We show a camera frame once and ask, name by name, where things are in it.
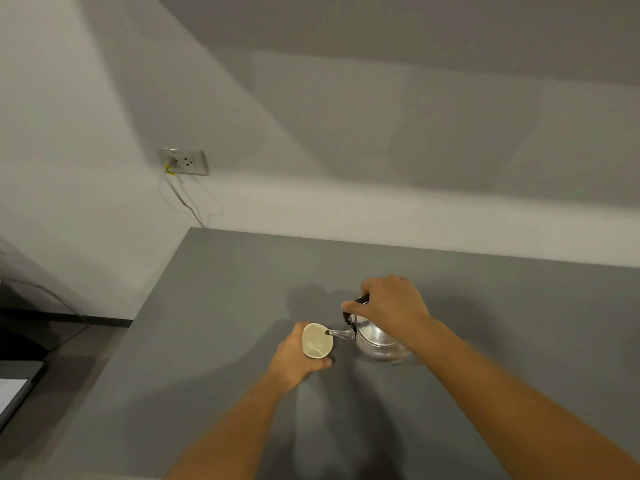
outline stainless steel kettle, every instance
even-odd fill
[[[368,303],[366,294],[356,300],[358,303]],[[415,355],[400,341],[380,330],[373,322],[359,315],[343,312],[344,321],[349,325],[348,330],[327,330],[327,335],[339,339],[355,342],[356,346],[374,360],[389,363],[414,362]]]

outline forearm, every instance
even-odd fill
[[[640,478],[620,448],[509,375],[442,323],[424,321],[412,348],[514,479]]]
[[[166,480],[252,479],[285,390],[276,377],[261,377],[183,453]]]

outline kettle spout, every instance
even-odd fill
[[[324,332],[327,335],[338,337],[339,339],[348,340],[350,342],[356,339],[356,334],[353,330],[327,330]]]

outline gray table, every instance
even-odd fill
[[[191,229],[54,460],[161,477],[263,371],[297,320],[341,325],[395,272],[434,316],[640,460],[640,270]],[[263,478],[503,478],[430,372],[336,364],[280,405]]]

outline wall socket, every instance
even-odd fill
[[[169,163],[174,173],[188,175],[208,175],[207,159],[202,150],[178,150],[175,148],[156,149],[160,165]]]

